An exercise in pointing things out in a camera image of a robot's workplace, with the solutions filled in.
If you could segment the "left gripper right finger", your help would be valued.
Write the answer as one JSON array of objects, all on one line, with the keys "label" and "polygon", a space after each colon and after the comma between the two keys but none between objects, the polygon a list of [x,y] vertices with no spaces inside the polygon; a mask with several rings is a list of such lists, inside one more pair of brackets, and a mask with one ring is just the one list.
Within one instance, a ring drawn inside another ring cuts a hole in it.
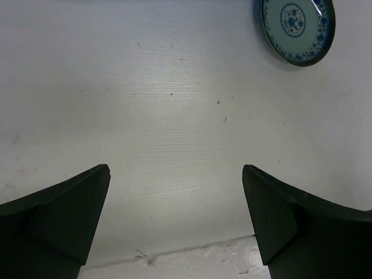
[{"label": "left gripper right finger", "polygon": [[245,165],[242,183],[271,278],[371,278],[371,211],[348,208]]}]

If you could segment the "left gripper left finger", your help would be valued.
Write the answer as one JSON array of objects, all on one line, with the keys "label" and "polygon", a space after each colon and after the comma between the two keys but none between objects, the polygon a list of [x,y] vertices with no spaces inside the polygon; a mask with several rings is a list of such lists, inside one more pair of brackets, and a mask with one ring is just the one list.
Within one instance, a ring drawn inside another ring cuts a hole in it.
[{"label": "left gripper left finger", "polygon": [[77,278],[110,183],[99,164],[1,205],[1,278]]}]

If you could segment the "teal patterned plate near bin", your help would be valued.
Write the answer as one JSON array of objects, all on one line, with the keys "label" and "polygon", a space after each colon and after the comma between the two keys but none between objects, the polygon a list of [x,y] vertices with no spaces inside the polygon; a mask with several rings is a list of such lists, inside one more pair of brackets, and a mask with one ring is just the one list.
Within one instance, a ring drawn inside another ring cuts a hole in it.
[{"label": "teal patterned plate near bin", "polygon": [[331,0],[263,0],[260,15],[269,44],[292,65],[315,65],[332,46],[336,17]]}]

